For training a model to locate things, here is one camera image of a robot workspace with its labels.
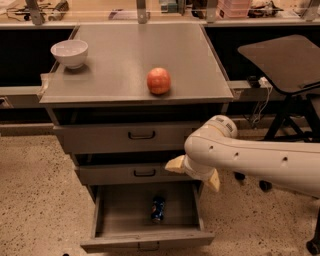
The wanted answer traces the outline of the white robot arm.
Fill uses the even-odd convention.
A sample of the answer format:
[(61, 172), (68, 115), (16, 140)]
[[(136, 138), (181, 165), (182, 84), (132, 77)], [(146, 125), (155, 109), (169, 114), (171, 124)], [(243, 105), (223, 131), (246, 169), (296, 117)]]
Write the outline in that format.
[(165, 169), (185, 173), (214, 191), (220, 189), (222, 169), (320, 197), (319, 143), (240, 140), (235, 123), (216, 115), (188, 136), (184, 150)]

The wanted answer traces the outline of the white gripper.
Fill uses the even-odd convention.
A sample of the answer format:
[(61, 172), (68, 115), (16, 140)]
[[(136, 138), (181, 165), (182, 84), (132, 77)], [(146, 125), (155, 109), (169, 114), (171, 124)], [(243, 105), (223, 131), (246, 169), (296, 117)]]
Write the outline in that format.
[(175, 173), (183, 173), (185, 171), (193, 179), (205, 181), (204, 184), (212, 191), (220, 191), (218, 171), (214, 167), (199, 164), (188, 156), (181, 155), (170, 160), (165, 165), (165, 169)]

